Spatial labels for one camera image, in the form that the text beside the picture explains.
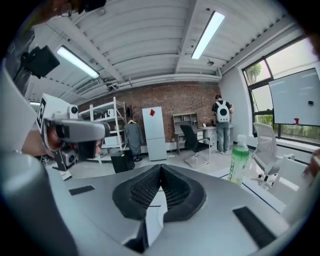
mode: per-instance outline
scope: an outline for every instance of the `human hand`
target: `human hand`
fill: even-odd
[[[320,171],[320,149],[316,150],[312,154],[311,162],[304,169],[304,174],[311,173],[313,177],[316,177],[317,173]]]

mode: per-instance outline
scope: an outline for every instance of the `white ceiling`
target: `white ceiling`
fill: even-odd
[[[225,19],[200,59],[191,59],[213,11]],[[130,80],[134,87],[152,83],[138,81],[153,76],[157,83],[218,80],[217,69],[285,14],[271,0],[109,0],[104,9],[35,26],[38,46],[56,53],[65,45],[100,73],[99,82],[57,56],[60,65],[46,78],[33,77],[26,97],[39,101],[48,93],[81,104],[106,94],[105,82],[121,87]]]

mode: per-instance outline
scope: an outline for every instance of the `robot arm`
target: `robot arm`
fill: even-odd
[[[107,126],[81,119],[76,105],[45,93],[40,102],[36,125],[43,145],[54,152],[59,169],[64,171],[78,161],[94,158],[97,141],[110,135]],[[60,149],[52,149],[50,146],[48,130],[52,126],[61,141]]]

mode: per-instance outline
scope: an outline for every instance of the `red brick wall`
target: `red brick wall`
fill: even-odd
[[[95,107],[111,102],[113,97],[116,97],[117,101],[135,107],[133,109],[133,119],[140,124],[142,134],[145,136],[142,109],[161,106],[165,141],[172,142],[174,132],[172,115],[196,112],[199,125],[211,123],[214,118],[211,108],[215,102],[216,94],[220,94],[217,83],[176,82],[155,84],[102,96],[79,106],[79,111],[89,109],[90,104]]]

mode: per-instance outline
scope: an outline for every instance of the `fluorescent light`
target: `fluorescent light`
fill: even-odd
[[[30,102],[30,105],[32,105],[32,106],[40,106],[40,102]]]
[[[74,55],[69,49],[65,46],[61,46],[59,50],[56,52],[59,56],[66,59],[68,62],[72,63],[73,65],[77,66],[82,71],[86,72],[92,78],[98,78],[99,73],[93,70],[88,64],[86,64],[83,60],[79,57]]]
[[[217,29],[219,28],[220,24],[224,20],[225,16],[219,12],[214,11],[210,17],[208,24],[204,29],[204,33],[201,35],[198,44],[196,45],[194,52],[191,56],[192,59],[199,59],[201,54],[206,49],[207,45],[209,44],[211,38],[216,33]]]

